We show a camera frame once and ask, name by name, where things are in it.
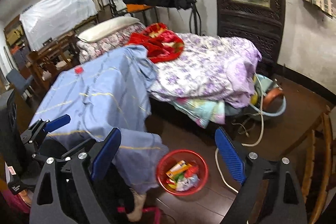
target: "purple floral blanket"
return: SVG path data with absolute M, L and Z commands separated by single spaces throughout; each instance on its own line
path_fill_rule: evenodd
M 177 98 L 221 100 L 235 108 L 247 106 L 254 93 L 253 74 L 261 54 L 240 37 L 207 37 L 178 33 L 181 56 L 157 63 L 158 76 L 149 92 L 159 101 Z

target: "white power cord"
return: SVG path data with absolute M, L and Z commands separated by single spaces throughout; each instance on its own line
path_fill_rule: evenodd
M 243 146 L 249 146 L 249 147 L 253 147 L 253 146 L 258 145 L 258 144 L 261 142 L 261 139 L 263 138 L 263 134 L 264 134 L 264 117 L 263 117 L 263 101 L 264 101 L 264 94 L 263 94 L 263 88 L 261 87 L 261 82 L 260 82 L 260 80 L 259 80 L 259 78 L 258 78 L 257 75 L 256 75 L 256 78 L 257 78 L 257 80 L 258 80 L 258 82 L 259 82 L 259 85 L 260 85 L 260 97 L 261 97 L 261 99 L 260 99 L 260 109 L 259 109 L 258 113 L 256 113 L 255 115 L 260 115 L 260 116 L 261 116 L 261 131 L 260 131 L 259 138 L 258 138 L 258 140 L 257 140 L 255 143 L 252 143 L 252 144 L 242 143 Z M 225 183 L 225 185 L 226 185 L 227 187 L 229 187 L 229 188 L 230 188 L 231 190 L 233 190 L 235 193 L 238 193 L 238 191 L 237 191 L 236 189 L 234 189 L 232 186 L 230 186 L 230 185 L 226 182 L 226 180 L 225 180 L 225 178 L 224 178 L 224 176 L 223 176 L 223 173 L 222 173 L 222 171 L 221 171 L 221 169 L 220 169 L 220 167 L 219 167 L 219 164 L 218 164 L 218 151 L 219 151 L 219 149 L 216 148 L 216 151 L 215 151 L 215 161 L 216 161 L 217 169 L 218 169 L 218 171 L 219 171 L 219 173 L 220 173 L 220 176 L 222 177 L 222 180 L 223 180 L 223 182 Z
M 259 138 L 255 143 L 252 143 L 252 144 L 242 143 L 241 144 L 243 146 L 248 146 L 248 147 L 253 147 L 253 146 L 258 145 L 261 142 L 261 139 L 263 138 L 263 135 L 264 135 L 264 115 L 263 115 L 264 91 L 263 91 L 263 88 L 261 87 L 261 82 L 260 82 L 260 79 L 257 75 L 256 75 L 256 78 L 257 78 L 257 80 L 259 82 L 259 85 L 260 85 L 260 98 L 261 99 L 260 99 L 260 109 L 259 109 L 258 113 L 256 113 L 255 115 L 259 114 L 261 116 L 261 130 L 260 130 Z

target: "snack wrapper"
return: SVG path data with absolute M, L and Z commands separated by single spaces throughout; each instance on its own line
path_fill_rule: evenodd
M 196 174 L 192 175 L 189 178 L 180 178 L 176 184 L 176 191 L 183 192 L 189 190 L 191 187 L 196 186 L 199 183 L 200 179 Z

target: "white sheet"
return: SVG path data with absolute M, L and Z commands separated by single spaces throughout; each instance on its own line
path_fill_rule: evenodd
M 71 30 L 97 10 L 93 0 L 41 0 L 20 15 L 28 43 L 39 50 L 49 38 Z

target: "carved wooden panel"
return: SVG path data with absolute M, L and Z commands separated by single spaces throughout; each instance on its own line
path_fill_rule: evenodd
M 233 0 L 217 0 L 217 34 L 251 40 L 262 54 L 258 70 L 271 74 L 283 35 L 285 0 L 269 0 L 269 7 Z

